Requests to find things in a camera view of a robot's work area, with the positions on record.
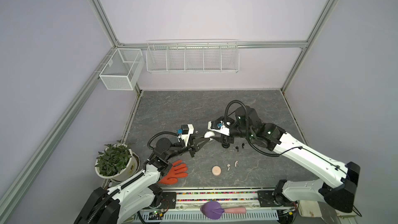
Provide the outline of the white earbud charging case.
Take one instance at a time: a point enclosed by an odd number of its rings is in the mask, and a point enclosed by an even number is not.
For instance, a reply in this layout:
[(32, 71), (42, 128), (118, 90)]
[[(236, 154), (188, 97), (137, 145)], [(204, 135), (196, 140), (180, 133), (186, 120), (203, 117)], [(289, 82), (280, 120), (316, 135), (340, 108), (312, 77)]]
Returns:
[(215, 136), (215, 133), (214, 133), (213, 131), (207, 131), (207, 132), (204, 134), (204, 138), (205, 138), (205, 139), (212, 139), (214, 136)]

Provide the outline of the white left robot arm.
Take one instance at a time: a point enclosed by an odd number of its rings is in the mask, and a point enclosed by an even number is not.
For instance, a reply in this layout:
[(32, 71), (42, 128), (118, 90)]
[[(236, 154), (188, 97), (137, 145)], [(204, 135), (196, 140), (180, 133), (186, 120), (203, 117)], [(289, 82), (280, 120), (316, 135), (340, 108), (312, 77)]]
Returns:
[(159, 139), (143, 170), (108, 190), (102, 187), (94, 190), (74, 223), (122, 224), (143, 208), (159, 206), (163, 190), (157, 182), (171, 170), (169, 158), (186, 152), (194, 157), (214, 136), (212, 131), (204, 136), (194, 135), (188, 138), (185, 147), (179, 143), (173, 144), (167, 138)]

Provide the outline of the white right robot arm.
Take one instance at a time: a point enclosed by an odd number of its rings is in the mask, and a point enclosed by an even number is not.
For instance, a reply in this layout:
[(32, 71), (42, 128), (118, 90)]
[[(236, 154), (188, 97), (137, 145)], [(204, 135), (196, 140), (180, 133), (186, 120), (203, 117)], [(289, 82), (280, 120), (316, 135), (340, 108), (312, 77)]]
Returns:
[(286, 157), (312, 172), (318, 178), (312, 181), (280, 180), (273, 192), (278, 205), (290, 202), (324, 202), (343, 212), (354, 211), (360, 166), (354, 162), (343, 163), (325, 156), (297, 140), (285, 129), (263, 122), (256, 110), (238, 100), (230, 102), (240, 106), (234, 118), (228, 111), (208, 123), (208, 130), (221, 134), (222, 141), (244, 138), (258, 153), (268, 157)]

